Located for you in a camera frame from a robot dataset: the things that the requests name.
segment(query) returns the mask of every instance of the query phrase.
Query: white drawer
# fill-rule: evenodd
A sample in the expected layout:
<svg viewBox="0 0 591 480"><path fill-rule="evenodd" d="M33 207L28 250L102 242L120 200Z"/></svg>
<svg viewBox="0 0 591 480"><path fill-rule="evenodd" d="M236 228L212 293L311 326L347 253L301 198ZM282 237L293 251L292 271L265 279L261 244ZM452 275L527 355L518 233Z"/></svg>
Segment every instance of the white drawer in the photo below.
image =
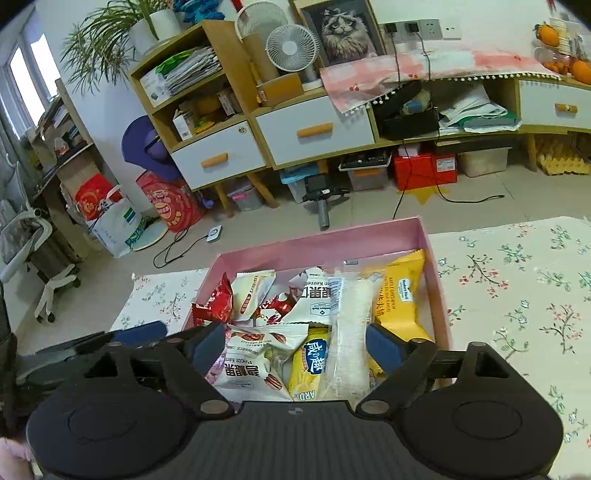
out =
<svg viewBox="0 0 591 480"><path fill-rule="evenodd" d="M556 83L519 81L521 118L524 125L552 125L591 130L591 90ZM556 105L578 108L561 112Z"/></svg>
<svg viewBox="0 0 591 480"><path fill-rule="evenodd" d="M173 153L192 189L265 166L247 122L225 128ZM203 166L209 160L215 165Z"/></svg>
<svg viewBox="0 0 591 480"><path fill-rule="evenodd" d="M256 121L275 165L374 143L367 112L357 111L344 116L328 97L266 113L257 117ZM309 137L298 136L303 129L326 124L332 124L332 131Z"/></svg>

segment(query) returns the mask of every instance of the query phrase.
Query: red bag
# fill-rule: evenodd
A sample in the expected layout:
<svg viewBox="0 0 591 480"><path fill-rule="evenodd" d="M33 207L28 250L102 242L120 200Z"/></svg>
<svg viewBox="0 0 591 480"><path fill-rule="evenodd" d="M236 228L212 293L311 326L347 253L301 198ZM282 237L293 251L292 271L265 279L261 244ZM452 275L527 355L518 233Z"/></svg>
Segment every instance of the red bag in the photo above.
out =
<svg viewBox="0 0 591 480"><path fill-rule="evenodd" d="M183 179L164 181L156 174L145 171L135 182L171 232L182 232L205 214L205 208L198 204Z"/></svg>
<svg viewBox="0 0 591 480"><path fill-rule="evenodd" d="M97 173L94 177L82 185L74 195L78 211L84 215L86 220L94 220L99 216L99 203L107 197L107 193L113 188L111 182L102 174ZM123 197L120 192L111 195L115 203Z"/></svg>

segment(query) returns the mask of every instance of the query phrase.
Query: wooden drawer handle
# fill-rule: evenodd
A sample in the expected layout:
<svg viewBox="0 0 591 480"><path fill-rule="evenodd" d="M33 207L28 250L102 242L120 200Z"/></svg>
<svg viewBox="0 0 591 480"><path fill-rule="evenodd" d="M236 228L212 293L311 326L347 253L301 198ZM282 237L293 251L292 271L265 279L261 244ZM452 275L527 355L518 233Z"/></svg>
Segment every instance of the wooden drawer handle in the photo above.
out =
<svg viewBox="0 0 591 480"><path fill-rule="evenodd" d="M576 105L565 105L563 103L557 103L556 109L559 112L567 112L567 113L578 113L579 107Z"/></svg>
<svg viewBox="0 0 591 480"><path fill-rule="evenodd" d="M302 128L297 131L298 138L313 137L314 135L327 134L332 132L333 124L321 124L315 127Z"/></svg>
<svg viewBox="0 0 591 480"><path fill-rule="evenodd" d="M219 155L216 155L215 157L208 158L207 160L203 160L201 162L201 166L203 168L213 167L215 165L219 165L220 163L224 163L225 161L228 161L228 154L221 153Z"/></svg>

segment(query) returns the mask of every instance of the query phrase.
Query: white flower pot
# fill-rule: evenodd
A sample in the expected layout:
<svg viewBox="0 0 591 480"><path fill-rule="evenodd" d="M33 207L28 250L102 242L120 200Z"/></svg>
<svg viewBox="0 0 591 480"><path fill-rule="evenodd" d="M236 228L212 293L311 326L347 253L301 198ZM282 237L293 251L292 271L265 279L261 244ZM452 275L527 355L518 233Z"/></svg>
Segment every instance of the white flower pot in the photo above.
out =
<svg viewBox="0 0 591 480"><path fill-rule="evenodd" d="M142 18L129 30L129 40L134 45L140 56L145 55L158 44L158 40L152 35L150 26L145 18Z"/></svg>
<svg viewBox="0 0 591 480"><path fill-rule="evenodd" d="M178 24L178 19L175 13L167 8L159 12L154 12L150 15L154 29L158 34L159 42L168 40L183 32L181 26Z"/></svg>

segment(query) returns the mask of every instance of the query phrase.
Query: power cord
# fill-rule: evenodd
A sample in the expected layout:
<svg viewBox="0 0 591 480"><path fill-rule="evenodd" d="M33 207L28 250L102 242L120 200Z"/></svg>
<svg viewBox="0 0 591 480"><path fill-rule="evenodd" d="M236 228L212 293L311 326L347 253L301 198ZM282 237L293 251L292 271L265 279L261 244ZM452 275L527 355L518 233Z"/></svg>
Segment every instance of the power cord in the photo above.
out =
<svg viewBox="0 0 591 480"><path fill-rule="evenodd" d="M433 82L432 82L432 78L431 78L431 58L429 58L429 55L427 53L427 49L425 48L425 42L423 41L421 34L418 31L415 33L417 34L417 37L419 37L419 40L421 41L421 48L423 49L423 55L425 55L425 57L427 57L427 73L428 73L427 81L429 83L429 93L431 96L431 100L430 100L431 106L433 107ZM400 65L398 63L398 52L397 52L396 45L393 40L392 40L392 46L394 47L394 56L396 59L396 67L398 69L398 88L400 88L400 85L401 85ZM437 122L437 138L435 139L435 142L434 142L435 145L437 145L437 143L439 142L440 139L441 139L441 126L439 125L439 122ZM407 187L410 182L410 178L413 176L413 162L410 160L410 155L408 154L408 150L407 150L406 144L404 143L404 139L402 139L402 146L404 147L404 151L407 155L407 158L409 158L408 161L410 163L410 173L408 175L406 185L404 186L404 189L402 190L402 194L400 195L400 199L398 200L398 204L396 205L396 209L394 210L394 215L392 215L392 220L394 220L396 218L396 215L398 213L398 209L400 208L400 204L402 203L402 199L404 198L404 195L407 191ZM432 180L435 181L435 185L437 186L437 191L438 191L440 197L443 200L445 200L446 202L449 202L449 203L483 203L483 202L487 202L488 200L496 200L496 199L505 198L505 195L491 195L491 196L481 199L481 200L452 200L452 199L449 199L441 191L441 187L439 186L439 182L437 181L437 172L435 171L433 164L431 164L431 171L433 172L433 176L429 177L429 178L431 178Z"/></svg>
<svg viewBox="0 0 591 480"><path fill-rule="evenodd" d="M169 245L169 246L167 246L166 248L164 248L163 250L161 250L159 253L157 253L157 254L154 256L154 259L152 260L152 265L153 265L155 268L158 268L158 269L160 269L160 268L164 268L164 267L166 267L166 265L170 265L170 264L171 264L172 262L174 262L175 260L178 260L179 258L182 258L182 257L185 255L185 253L187 253L189 250L191 250L191 249L192 249L192 248L195 246L195 244L196 244L197 242L199 242L199 241L203 240L204 238L207 238L207 235L204 235L204 236L203 236L203 237L201 237L201 238L197 238L197 240L195 240L195 241L194 241L194 242L191 244L191 246L190 246L189 248L187 248L187 249L186 249L186 250L185 250L183 253L181 253L180 255L177 255L176 257L174 257L174 258L171 258L170 260L168 260L168 254L170 253L170 249L171 249L173 246L175 246L177 243L179 243L179 242L180 242L180 241L181 241L183 238L185 238L185 237L187 236L187 233L188 233L188 232L189 232L189 228L186 228L185 230L183 230L183 231L181 231L181 232L177 232L177 233L175 234L175 236L174 236L174 240L173 240L173 241L170 243L170 245ZM163 253L165 253L165 255L164 255L164 263L163 263L162 265L156 265L156 259L157 259L157 258L158 258L160 255L162 255Z"/></svg>

